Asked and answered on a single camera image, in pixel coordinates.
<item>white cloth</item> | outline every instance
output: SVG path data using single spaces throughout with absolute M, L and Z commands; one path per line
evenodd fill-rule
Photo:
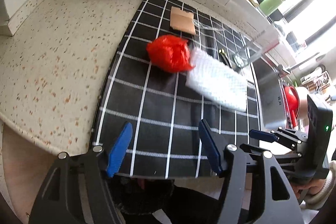
M 319 212 L 317 210 L 323 206 L 336 184 L 336 160 L 329 163 L 329 169 L 330 171 L 321 191 L 316 195 L 306 195 L 300 205 L 305 224 L 308 224 L 317 215 Z
M 226 108 L 246 111 L 247 79 L 199 48 L 190 55 L 185 85 Z

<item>hand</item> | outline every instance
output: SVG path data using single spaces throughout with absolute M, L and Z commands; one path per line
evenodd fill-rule
M 300 197 L 299 190 L 304 190 L 304 189 L 309 189 L 308 194 L 316 195 L 323 188 L 325 181 L 326 181 L 325 179 L 312 179 L 310 182 L 308 182 L 305 185 L 297 185 L 297 184 L 291 183 L 291 186 L 293 188 L 296 198 L 299 198 Z

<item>bottle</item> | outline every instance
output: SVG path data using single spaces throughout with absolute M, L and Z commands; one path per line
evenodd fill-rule
M 269 16 L 271 13 L 273 13 L 282 2 L 285 0 L 263 0 L 259 4 L 259 8 L 261 11 L 264 12 L 266 16 Z

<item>kitchen sink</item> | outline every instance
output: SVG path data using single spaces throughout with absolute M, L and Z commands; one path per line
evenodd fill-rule
M 282 80 L 274 69 L 276 65 L 267 57 L 253 62 L 260 109 L 260 127 L 263 131 L 286 128 L 287 114 Z

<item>metal screw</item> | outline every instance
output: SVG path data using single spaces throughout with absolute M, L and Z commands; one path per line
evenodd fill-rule
M 236 151 L 236 150 L 237 150 L 237 147 L 236 147 L 234 144 L 228 144 L 228 145 L 227 145 L 227 148 L 228 148 L 228 150 L 230 150 L 230 151 Z
M 101 152 L 103 150 L 103 147 L 101 145 L 96 145 L 93 149 L 93 152 Z
M 264 155 L 265 158 L 268 158 L 268 159 L 272 158 L 273 156 L 273 154 L 269 151 L 264 151 L 262 154 Z
M 65 159 L 66 157 L 67 157 L 67 153 L 66 153 L 66 152 L 61 152 L 61 153 L 58 154 L 58 158 L 59 158 L 60 160 L 63 160 L 63 159 Z

